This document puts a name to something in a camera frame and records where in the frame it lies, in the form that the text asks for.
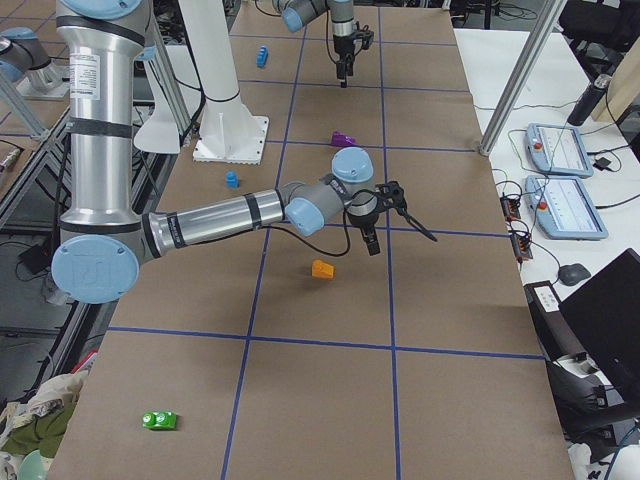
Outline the crumpled cloth pile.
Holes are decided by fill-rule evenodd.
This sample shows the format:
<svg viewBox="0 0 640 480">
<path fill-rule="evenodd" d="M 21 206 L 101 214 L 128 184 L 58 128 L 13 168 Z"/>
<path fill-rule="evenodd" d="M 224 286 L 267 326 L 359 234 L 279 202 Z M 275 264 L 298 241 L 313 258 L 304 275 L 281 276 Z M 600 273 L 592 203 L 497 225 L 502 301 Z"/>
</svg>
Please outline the crumpled cloth pile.
<svg viewBox="0 0 640 480">
<path fill-rule="evenodd" d="M 87 378 L 87 371 L 58 375 L 45 381 L 26 403 L 6 405 L 1 413 L 2 479 L 17 479 L 24 459 L 34 451 L 49 467 Z"/>
</svg>

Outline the near teach pendant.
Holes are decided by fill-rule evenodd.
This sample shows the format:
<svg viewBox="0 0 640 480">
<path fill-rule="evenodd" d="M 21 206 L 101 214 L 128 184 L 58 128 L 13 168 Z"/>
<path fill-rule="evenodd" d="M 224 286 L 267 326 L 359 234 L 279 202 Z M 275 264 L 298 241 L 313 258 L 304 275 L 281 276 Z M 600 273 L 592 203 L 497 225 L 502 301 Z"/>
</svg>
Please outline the near teach pendant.
<svg viewBox="0 0 640 480">
<path fill-rule="evenodd" d="M 529 175 L 524 193 L 534 223 L 547 238 L 598 241 L 609 236 L 579 177 Z"/>
</svg>

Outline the long blue studded block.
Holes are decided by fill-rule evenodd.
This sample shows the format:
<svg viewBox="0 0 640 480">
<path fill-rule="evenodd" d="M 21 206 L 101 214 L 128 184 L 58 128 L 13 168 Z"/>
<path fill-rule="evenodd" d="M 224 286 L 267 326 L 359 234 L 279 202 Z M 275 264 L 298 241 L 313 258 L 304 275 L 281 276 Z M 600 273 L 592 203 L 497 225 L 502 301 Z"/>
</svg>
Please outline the long blue studded block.
<svg viewBox="0 0 640 480">
<path fill-rule="evenodd" d="M 258 68 L 264 68 L 268 62 L 269 49 L 266 45 L 261 45 L 256 54 L 256 66 Z"/>
</svg>

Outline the orange trapezoid block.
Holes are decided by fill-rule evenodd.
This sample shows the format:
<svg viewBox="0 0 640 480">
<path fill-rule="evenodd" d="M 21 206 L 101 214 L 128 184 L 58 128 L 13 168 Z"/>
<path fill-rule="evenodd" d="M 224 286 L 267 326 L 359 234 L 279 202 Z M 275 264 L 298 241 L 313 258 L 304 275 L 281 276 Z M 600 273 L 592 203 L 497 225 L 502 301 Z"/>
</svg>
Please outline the orange trapezoid block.
<svg viewBox="0 0 640 480">
<path fill-rule="evenodd" d="M 334 265 L 320 259 L 312 261 L 311 276 L 313 278 L 332 280 L 335 278 L 335 273 L 336 269 Z"/>
</svg>

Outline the black water bottle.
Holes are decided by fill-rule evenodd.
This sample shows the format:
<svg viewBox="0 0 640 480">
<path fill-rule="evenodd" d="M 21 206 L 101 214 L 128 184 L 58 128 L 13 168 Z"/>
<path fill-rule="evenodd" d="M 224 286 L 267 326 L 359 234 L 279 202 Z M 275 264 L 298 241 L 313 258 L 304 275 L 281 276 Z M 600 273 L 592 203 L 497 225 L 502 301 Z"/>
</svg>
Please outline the black water bottle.
<svg viewBox="0 0 640 480">
<path fill-rule="evenodd" d="M 600 74 L 587 86 L 567 118 L 570 125 L 579 127 L 584 124 L 607 93 L 611 80 L 611 75 Z"/>
</svg>

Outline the small blue block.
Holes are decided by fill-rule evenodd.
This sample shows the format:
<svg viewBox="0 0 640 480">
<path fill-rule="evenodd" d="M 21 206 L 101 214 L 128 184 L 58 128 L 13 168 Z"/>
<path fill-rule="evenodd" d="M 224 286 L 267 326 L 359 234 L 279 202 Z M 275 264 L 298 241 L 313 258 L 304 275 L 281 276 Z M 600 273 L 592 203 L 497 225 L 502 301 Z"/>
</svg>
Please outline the small blue block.
<svg viewBox="0 0 640 480">
<path fill-rule="evenodd" d="M 240 186 L 238 175 L 234 171 L 228 171 L 225 175 L 226 186 L 230 189 L 237 189 Z"/>
</svg>

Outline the aluminium frame post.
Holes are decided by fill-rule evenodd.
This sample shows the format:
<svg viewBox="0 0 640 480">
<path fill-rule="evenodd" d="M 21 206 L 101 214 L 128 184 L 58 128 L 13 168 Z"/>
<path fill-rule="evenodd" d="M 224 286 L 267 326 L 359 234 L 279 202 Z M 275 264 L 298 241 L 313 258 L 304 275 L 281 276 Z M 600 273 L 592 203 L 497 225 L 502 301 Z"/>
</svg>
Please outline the aluminium frame post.
<svg viewBox="0 0 640 480">
<path fill-rule="evenodd" d="M 481 155 L 488 157 L 491 154 L 566 4 L 567 0 L 548 0 L 543 4 L 543 11 L 538 15 L 533 30 L 524 43 L 483 134 L 478 148 Z"/>
</svg>

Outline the black laptop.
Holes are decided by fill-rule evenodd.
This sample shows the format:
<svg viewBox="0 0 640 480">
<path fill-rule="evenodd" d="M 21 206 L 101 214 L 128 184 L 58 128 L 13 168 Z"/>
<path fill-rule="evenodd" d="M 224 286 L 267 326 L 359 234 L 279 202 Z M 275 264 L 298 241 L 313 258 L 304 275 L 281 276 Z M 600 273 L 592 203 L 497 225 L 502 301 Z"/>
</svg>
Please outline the black laptop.
<svg viewBox="0 0 640 480">
<path fill-rule="evenodd" d="M 586 353 L 627 401 L 639 399 L 639 254 L 628 248 L 560 304 Z"/>
</svg>

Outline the far teach pendant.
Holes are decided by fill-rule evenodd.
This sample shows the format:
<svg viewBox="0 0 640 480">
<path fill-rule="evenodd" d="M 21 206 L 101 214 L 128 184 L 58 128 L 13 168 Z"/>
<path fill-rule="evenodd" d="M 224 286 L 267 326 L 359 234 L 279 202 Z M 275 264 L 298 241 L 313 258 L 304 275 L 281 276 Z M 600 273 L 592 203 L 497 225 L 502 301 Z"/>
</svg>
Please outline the far teach pendant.
<svg viewBox="0 0 640 480">
<path fill-rule="evenodd" d="M 531 123 L 525 143 L 534 169 L 540 173 L 590 178 L 593 167 L 577 127 Z"/>
</svg>

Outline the green block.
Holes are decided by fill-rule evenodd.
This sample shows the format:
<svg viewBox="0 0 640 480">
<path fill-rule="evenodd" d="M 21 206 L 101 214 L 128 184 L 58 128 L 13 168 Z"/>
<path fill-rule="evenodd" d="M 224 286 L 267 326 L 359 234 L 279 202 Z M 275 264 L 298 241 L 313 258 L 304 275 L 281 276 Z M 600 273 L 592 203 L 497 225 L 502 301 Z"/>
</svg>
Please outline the green block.
<svg viewBox="0 0 640 480">
<path fill-rule="evenodd" d="M 141 425 L 153 431 L 173 431 L 177 420 L 178 415 L 173 411 L 147 411 L 141 417 Z"/>
</svg>

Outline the grey computer mouse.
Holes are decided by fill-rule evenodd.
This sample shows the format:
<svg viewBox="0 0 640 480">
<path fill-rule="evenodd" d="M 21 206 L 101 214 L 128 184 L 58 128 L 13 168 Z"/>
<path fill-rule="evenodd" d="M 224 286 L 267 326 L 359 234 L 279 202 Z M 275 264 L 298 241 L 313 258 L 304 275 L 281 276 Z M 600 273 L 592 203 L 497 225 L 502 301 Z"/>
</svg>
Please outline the grey computer mouse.
<svg viewBox="0 0 640 480">
<path fill-rule="evenodd" d="M 591 277 L 590 271 L 580 263 L 561 265 L 558 269 L 558 280 L 565 286 L 576 286 Z"/>
</svg>

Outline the teach pendant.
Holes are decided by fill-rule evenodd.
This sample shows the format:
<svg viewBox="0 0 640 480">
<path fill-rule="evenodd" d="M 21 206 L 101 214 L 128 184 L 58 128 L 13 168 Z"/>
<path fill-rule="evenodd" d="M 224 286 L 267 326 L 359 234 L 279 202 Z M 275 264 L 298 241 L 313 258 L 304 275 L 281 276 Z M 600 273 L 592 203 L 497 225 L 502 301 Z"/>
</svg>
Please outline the teach pendant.
<svg viewBox="0 0 640 480">
<path fill-rule="evenodd" d="M 529 175 L 524 193 L 534 223 L 547 238 L 598 241 L 609 236 L 579 177 Z"/>
<path fill-rule="evenodd" d="M 590 178 L 593 167 L 577 127 L 531 123 L 525 143 L 534 169 L 540 173 Z"/>
</svg>

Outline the purple trapezoid block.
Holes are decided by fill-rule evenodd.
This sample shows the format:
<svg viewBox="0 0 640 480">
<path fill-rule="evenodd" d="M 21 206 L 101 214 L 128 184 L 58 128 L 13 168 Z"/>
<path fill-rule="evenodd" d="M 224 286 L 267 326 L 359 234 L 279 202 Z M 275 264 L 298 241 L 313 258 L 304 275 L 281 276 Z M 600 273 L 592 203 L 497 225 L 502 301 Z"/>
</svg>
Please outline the purple trapezoid block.
<svg viewBox="0 0 640 480">
<path fill-rule="evenodd" d="M 338 130 L 332 132 L 330 144 L 337 148 L 357 147 L 358 142 L 355 138 L 346 135 Z"/>
</svg>

